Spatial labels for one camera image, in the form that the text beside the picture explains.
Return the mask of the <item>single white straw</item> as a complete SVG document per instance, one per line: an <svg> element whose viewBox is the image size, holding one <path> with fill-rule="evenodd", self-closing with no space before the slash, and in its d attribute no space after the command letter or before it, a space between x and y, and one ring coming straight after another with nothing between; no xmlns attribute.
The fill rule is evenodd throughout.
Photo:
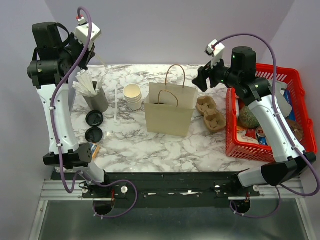
<svg viewBox="0 0 320 240"><path fill-rule="evenodd" d="M103 59L96 53L95 57L98 59L98 61L106 68L108 65L103 61Z"/></svg>

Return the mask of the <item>brown paper bag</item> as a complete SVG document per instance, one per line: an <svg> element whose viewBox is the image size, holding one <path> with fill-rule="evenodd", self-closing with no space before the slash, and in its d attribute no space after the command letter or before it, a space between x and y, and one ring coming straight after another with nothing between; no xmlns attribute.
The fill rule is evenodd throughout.
<svg viewBox="0 0 320 240"><path fill-rule="evenodd" d="M148 95L144 100L146 130L149 133L186 137L196 107L198 90L183 84L168 82L169 71L163 83L149 83Z"/></svg>

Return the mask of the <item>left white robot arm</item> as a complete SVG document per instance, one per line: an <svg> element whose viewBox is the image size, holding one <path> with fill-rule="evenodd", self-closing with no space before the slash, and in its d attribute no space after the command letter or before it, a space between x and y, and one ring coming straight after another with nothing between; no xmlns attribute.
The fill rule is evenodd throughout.
<svg viewBox="0 0 320 240"><path fill-rule="evenodd" d="M81 21L74 32L62 40L57 22L43 22L32 26L36 48L27 75L40 97L49 132L49 151L43 157L46 166L75 170L101 198L107 197L111 185L105 172L92 159L89 143L80 144L75 136L69 107L69 77L76 68L85 70L95 55L95 38L99 28L90 21Z"/></svg>

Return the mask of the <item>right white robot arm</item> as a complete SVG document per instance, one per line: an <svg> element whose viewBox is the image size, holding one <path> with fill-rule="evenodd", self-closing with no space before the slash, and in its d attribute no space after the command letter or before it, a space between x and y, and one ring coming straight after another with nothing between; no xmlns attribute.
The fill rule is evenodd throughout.
<svg viewBox="0 0 320 240"><path fill-rule="evenodd" d="M275 163L238 173L230 183L230 191L241 196L254 185L278 186L302 173L316 161L313 152L307 152L292 133L283 117L278 103L272 98L270 82L256 76L256 52L252 48L239 46L232 49L231 65L223 60L223 44L210 43L206 54L212 60L198 69L198 76L192 80L202 92L224 84L233 88L257 118L272 149Z"/></svg>

